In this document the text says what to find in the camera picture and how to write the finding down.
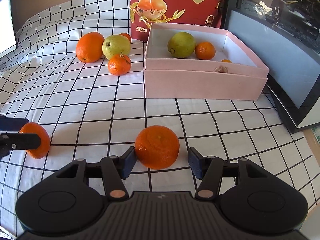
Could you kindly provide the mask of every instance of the tablecloth wrinkle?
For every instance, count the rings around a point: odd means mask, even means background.
[[[187,148],[237,162],[246,157],[299,190],[312,210],[320,199],[320,168],[302,132],[290,134],[268,89],[257,101],[156,99],[145,97],[146,42],[132,40],[132,68],[117,77],[102,57],[85,64],[76,44],[89,32],[104,37],[130,33],[130,0],[72,0],[31,17],[17,32],[18,49],[0,59],[0,113],[41,124],[51,138],[49,154],[36,160],[15,151],[0,160],[0,225],[23,230],[15,203],[29,188],[77,158],[99,162],[122,155],[151,125],[169,127],[179,138],[177,161],[152,170],[137,161],[124,184],[140,191],[195,193]],[[233,187],[224,178],[220,193]],[[104,194],[101,179],[89,186]]]

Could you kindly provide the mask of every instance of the checkered tablecloth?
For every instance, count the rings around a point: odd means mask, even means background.
[[[179,137],[177,161],[166,170],[139,162],[124,181],[129,193],[189,190],[200,181],[188,165],[187,148],[236,162],[247,157],[300,190],[310,209],[320,198],[320,168],[303,136],[281,123],[270,94],[257,101],[145,98],[145,42],[133,40],[131,71],[108,72],[105,58],[84,64],[76,58],[79,38],[98,31],[107,37],[130,32],[130,0],[73,0],[30,18],[18,31],[19,48],[0,59],[1,114],[38,122],[51,137],[49,154],[32,159],[25,151],[0,161],[1,226],[22,233],[16,199],[76,158],[99,162],[121,155],[150,125],[169,127]],[[89,185],[103,194],[102,180]],[[234,186],[223,179],[221,193]]]

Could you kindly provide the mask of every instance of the pink box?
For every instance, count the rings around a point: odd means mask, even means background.
[[[167,43],[177,32],[185,31],[196,42],[209,41],[216,49],[212,60],[174,58]],[[221,62],[229,59],[233,63]],[[217,73],[226,66],[229,73]],[[242,41],[218,28],[156,23],[151,25],[144,60],[147,98],[206,98],[257,100],[267,82],[269,69]]]

